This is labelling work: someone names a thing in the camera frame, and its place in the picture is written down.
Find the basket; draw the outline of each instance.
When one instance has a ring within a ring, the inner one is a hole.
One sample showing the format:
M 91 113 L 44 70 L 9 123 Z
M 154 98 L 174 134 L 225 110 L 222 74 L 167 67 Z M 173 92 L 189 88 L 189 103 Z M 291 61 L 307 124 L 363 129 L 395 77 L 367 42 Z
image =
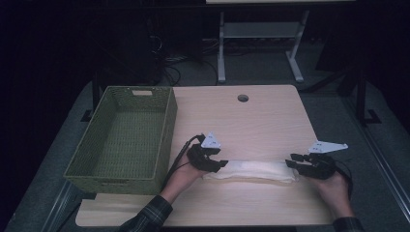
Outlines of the basket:
M 86 192 L 160 193 L 177 108 L 170 87 L 108 86 L 64 177 Z

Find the hand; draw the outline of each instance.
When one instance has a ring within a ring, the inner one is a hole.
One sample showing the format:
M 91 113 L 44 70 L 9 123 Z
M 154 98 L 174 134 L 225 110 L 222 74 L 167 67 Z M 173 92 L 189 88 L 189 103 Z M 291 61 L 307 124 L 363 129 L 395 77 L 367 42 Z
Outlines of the hand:
M 320 196 L 331 209 L 335 218 L 354 217 L 348 197 L 348 184 L 340 173 L 335 174 L 327 180 L 307 179 L 313 183 L 319 191 Z
M 196 179 L 207 174 L 206 171 L 201 171 L 190 165 L 187 154 L 184 154 L 178 162 L 178 169 L 169 178 L 163 191 L 160 193 L 166 201 L 172 204 L 178 195 L 185 189 L 189 188 Z

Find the person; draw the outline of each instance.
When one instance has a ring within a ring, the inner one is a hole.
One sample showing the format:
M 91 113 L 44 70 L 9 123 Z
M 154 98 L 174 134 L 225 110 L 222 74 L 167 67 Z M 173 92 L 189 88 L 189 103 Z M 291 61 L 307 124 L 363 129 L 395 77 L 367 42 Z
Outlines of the person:
M 165 220 L 172 212 L 172 203 L 181 192 L 188 189 L 196 179 L 207 172 L 190 165 L 184 154 L 178 163 L 179 168 L 169 178 L 165 188 L 155 196 L 135 217 L 126 221 L 119 232 L 155 232 L 160 231 Z M 307 178 L 318 190 L 329 206 L 335 221 L 336 232 L 364 232 L 360 221 L 355 217 L 347 193 L 347 182 L 336 172 L 327 180 Z

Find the light wood surface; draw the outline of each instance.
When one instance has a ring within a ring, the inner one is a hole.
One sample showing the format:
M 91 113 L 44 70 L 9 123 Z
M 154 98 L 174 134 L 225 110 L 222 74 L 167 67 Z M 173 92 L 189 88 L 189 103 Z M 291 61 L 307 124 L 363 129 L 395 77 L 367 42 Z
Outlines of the light wood surface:
M 241 4 L 241 3 L 334 3 L 355 2 L 356 0 L 206 0 L 207 4 Z
M 293 86 L 174 88 L 178 114 L 171 162 L 186 141 L 212 131 L 221 143 L 214 160 L 285 160 L 316 141 Z M 249 96 L 240 102 L 239 95 Z M 98 194 L 83 200 L 79 226 L 118 226 L 153 196 Z M 284 184 L 257 179 L 197 180 L 173 204 L 165 226 L 329 224 L 331 215 L 305 179 Z

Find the sleeve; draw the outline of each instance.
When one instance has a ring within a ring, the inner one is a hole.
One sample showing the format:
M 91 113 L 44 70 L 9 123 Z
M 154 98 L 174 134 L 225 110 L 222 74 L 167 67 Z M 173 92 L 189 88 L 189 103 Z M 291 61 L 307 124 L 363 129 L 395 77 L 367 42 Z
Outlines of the sleeve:
M 341 217 L 334 221 L 336 232 L 365 232 L 360 221 L 355 217 Z
M 161 196 L 155 196 L 135 217 L 121 225 L 118 232 L 156 232 L 172 212 L 172 206 Z

